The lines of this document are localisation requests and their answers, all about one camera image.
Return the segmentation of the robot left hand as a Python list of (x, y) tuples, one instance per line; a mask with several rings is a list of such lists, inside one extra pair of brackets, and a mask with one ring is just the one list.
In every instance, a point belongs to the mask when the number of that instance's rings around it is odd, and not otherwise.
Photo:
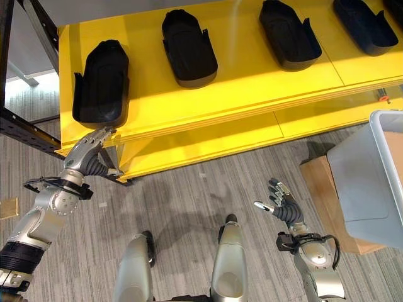
[(106, 126), (82, 137), (65, 158), (64, 168), (84, 176), (122, 176), (116, 147), (104, 146), (115, 132), (113, 127)]

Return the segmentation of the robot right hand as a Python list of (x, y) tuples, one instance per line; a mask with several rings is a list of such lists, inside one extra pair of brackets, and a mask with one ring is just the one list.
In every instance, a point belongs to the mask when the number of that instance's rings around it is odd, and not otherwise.
[(274, 205), (269, 205), (261, 201), (255, 201), (254, 205), (263, 211), (271, 213), (279, 220), (286, 223), (290, 228), (296, 223), (304, 222), (304, 214), (301, 207), (293, 197), (289, 188), (281, 181), (271, 178), (269, 180), (270, 200)]

